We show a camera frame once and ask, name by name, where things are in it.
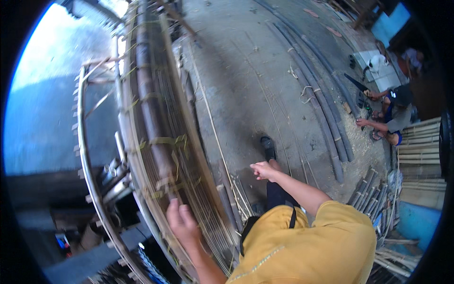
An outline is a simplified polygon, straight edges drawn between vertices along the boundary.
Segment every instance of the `finger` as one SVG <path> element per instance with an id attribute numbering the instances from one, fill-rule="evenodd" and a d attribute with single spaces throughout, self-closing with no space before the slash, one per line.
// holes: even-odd
<path id="1" fill-rule="evenodd" d="M 178 212 L 178 199 L 174 198 L 170 201 L 166 215 L 170 227 L 184 224 L 183 220 L 181 219 L 180 213 Z"/>
<path id="2" fill-rule="evenodd" d="M 184 225 L 188 228 L 195 228 L 197 227 L 197 222 L 193 218 L 191 211 L 189 210 L 189 206 L 181 205 L 179 208 L 181 218 L 183 219 Z"/>

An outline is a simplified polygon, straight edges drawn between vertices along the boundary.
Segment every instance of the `man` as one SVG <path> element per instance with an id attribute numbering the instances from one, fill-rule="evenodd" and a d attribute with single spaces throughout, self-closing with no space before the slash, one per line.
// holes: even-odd
<path id="1" fill-rule="evenodd" d="M 406 67 L 408 69 L 408 78 L 412 80 L 415 75 L 421 76 L 421 70 L 423 68 L 424 54 L 414 48 L 408 48 L 403 54 L 402 58 L 405 60 Z"/>
<path id="2" fill-rule="evenodd" d="M 410 125 L 411 111 L 413 106 L 413 94 L 409 85 L 402 85 L 393 90 L 386 90 L 381 93 L 364 91 L 364 94 L 371 100 L 383 98 L 382 111 L 373 111 L 372 120 L 357 119 L 356 125 L 372 126 L 374 130 L 370 132 L 370 138 L 378 141 L 385 138 L 391 145 L 399 145 L 402 142 L 400 131 Z"/>
<path id="3" fill-rule="evenodd" d="M 268 211 L 246 222 L 240 264 L 228 279 L 203 250 L 189 207 L 178 206 L 176 199 L 169 205 L 170 227 L 194 264 L 200 283 L 365 283 L 376 246 L 369 218 L 283 173 L 271 139 L 263 136 L 261 143 L 268 162 L 250 167 L 258 180 L 268 180 Z M 315 216 L 312 227 L 300 204 Z"/>

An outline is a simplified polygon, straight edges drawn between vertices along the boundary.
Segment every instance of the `yellow shirt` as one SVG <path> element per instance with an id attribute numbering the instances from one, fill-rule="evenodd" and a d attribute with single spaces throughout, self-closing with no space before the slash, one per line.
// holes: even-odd
<path id="1" fill-rule="evenodd" d="M 243 242 L 244 257 L 227 284 L 363 284 L 375 255 L 369 218 L 349 205 L 326 201 L 312 227 L 299 208 L 280 205 L 257 220 Z"/>

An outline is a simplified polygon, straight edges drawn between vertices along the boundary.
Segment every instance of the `cap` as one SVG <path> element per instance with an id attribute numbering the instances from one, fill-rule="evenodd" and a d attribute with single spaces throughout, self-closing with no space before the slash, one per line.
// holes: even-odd
<path id="1" fill-rule="evenodd" d="M 396 105 L 408 106 L 413 102 L 413 93 L 410 85 L 401 85 L 391 91 L 391 102 Z"/>

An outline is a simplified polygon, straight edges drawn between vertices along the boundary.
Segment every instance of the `black strap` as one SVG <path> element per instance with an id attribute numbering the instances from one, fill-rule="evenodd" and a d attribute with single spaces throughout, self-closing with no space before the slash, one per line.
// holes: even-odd
<path id="1" fill-rule="evenodd" d="M 296 223 L 296 210 L 295 210 L 295 207 L 293 206 L 293 212 L 291 213 L 290 225 L 288 226 L 288 228 L 293 229 L 295 227 L 295 223 Z"/>
<path id="2" fill-rule="evenodd" d="M 243 231 L 241 232 L 241 240 L 240 240 L 240 253 L 242 256 L 244 256 L 244 247 L 243 247 L 243 242 L 246 239 L 247 234 L 249 231 L 252 229 L 252 226 L 257 222 L 259 219 L 258 216 L 252 216 L 249 217 L 246 221 L 246 224 L 244 225 Z M 295 227 L 296 223 L 296 210 L 295 207 L 293 206 L 293 212 L 291 213 L 290 217 L 290 224 L 288 226 L 289 229 L 293 229 Z"/>

